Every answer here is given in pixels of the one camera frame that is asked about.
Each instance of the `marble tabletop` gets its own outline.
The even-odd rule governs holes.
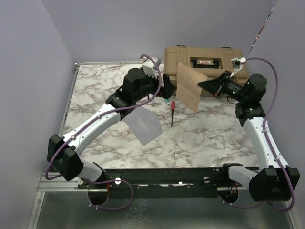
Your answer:
[[[129,69],[140,63],[118,62],[81,65],[71,99],[64,132],[78,127],[122,85]],[[171,111],[164,99],[156,98],[147,109],[157,113],[163,133],[145,146],[125,122],[119,122],[83,152],[81,158],[103,168],[221,167],[223,163],[257,166],[252,143],[236,119],[235,106],[226,99],[202,97],[194,113],[175,97]]]

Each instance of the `brown paper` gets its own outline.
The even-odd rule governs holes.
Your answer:
[[[208,77],[195,70],[178,64],[177,68],[177,99],[192,111],[198,111],[202,88],[197,84],[206,81]]]

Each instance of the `tan toolbox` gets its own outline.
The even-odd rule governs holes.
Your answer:
[[[169,46],[164,50],[164,73],[170,76],[171,83],[177,85],[177,66],[182,63],[208,77],[217,78],[225,70],[233,71],[231,59],[243,56],[240,49],[233,48],[200,48],[183,45]],[[248,80],[246,68],[234,76],[234,81],[240,85]],[[202,90],[201,96],[212,96]]]

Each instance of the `wall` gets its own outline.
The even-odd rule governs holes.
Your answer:
[[[3,0],[0,24],[0,227],[24,229],[74,64],[40,0]]]
[[[163,59],[169,45],[236,47],[246,55],[272,0],[42,0],[76,62]]]
[[[296,206],[305,219],[305,76],[304,36],[305,2],[279,0],[272,16],[255,44],[250,57],[263,57],[274,64],[279,77],[277,100],[269,118],[270,128],[278,148],[291,167],[299,169],[301,179],[296,187]],[[259,61],[247,63],[249,73],[260,73],[268,79],[267,93],[263,97],[264,109],[269,107],[275,80],[267,64]]]

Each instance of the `red screwdriver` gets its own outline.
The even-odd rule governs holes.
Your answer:
[[[175,111],[175,101],[172,101],[171,110],[172,110],[172,124],[171,124],[171,127],[172,127],[173,126],[173,112]]]

